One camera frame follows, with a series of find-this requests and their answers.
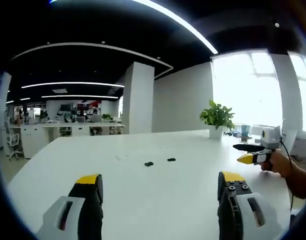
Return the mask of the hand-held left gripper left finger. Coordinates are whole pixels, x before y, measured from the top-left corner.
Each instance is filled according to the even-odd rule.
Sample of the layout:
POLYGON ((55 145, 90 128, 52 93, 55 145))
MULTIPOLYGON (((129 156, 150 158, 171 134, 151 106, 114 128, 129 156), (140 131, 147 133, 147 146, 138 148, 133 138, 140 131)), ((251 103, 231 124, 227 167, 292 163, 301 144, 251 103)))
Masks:
POLYGON ((40 240, 101 240, 102 205, 102 175, 83 176, 67 196, 59 197, 43 214, 36 237, 40 240))

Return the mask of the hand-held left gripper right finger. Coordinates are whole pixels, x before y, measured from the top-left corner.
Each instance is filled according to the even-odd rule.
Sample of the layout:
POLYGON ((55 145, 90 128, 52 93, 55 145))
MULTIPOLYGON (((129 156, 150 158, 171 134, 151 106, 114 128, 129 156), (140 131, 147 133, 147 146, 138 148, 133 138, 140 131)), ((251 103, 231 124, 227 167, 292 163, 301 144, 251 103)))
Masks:
POLYGON ((221 240, 279 240, 290 228, 289 191, 276 173, 221 171, 217 200, 221 240))

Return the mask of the person's right hand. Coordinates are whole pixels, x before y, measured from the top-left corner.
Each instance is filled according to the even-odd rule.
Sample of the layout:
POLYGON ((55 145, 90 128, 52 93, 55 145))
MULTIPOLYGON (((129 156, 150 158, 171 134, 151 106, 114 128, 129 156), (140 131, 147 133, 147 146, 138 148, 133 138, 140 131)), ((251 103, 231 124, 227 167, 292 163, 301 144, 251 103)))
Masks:
POLYGON ((280 149, 272 152, 269 161, 260 164, 263 171, 279 173, 283 178, 287 178, 293 171, 293 162, 282 154, 280 149))

